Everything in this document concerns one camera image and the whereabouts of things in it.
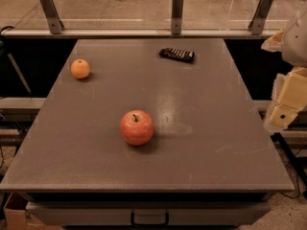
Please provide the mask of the white rounded gripper body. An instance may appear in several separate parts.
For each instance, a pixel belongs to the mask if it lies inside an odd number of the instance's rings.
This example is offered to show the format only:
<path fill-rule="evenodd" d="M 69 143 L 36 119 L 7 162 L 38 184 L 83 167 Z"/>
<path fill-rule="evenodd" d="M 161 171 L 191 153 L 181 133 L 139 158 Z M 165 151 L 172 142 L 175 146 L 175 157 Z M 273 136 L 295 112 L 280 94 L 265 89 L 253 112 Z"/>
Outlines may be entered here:
<path fill-rule="evenodd" d="M 307 9 L 299 10 L 286 26 L 281 54 L 294 66 L 307 66 Z"/>

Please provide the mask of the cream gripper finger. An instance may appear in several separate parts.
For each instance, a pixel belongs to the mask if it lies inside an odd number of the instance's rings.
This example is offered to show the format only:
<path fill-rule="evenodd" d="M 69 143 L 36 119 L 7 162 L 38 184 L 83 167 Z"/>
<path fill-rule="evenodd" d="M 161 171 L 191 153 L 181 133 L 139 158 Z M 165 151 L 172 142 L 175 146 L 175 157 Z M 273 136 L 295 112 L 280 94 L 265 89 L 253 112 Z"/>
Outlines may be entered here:
<path fill-rule="evenodd" d="M 261 49 L 271 53 L 280 52 L 284 31 L 285 29 L 280 29 L 277 33 L 266 39 L 261 45 Z"/>
<path fill-rule="evenodd" d="M 264 129 L 286 129 L 307 106 L 307 68 L 294 67 L 287 75 L 277 74 L 273 82 L 272 101 L 264 118 Z"/>

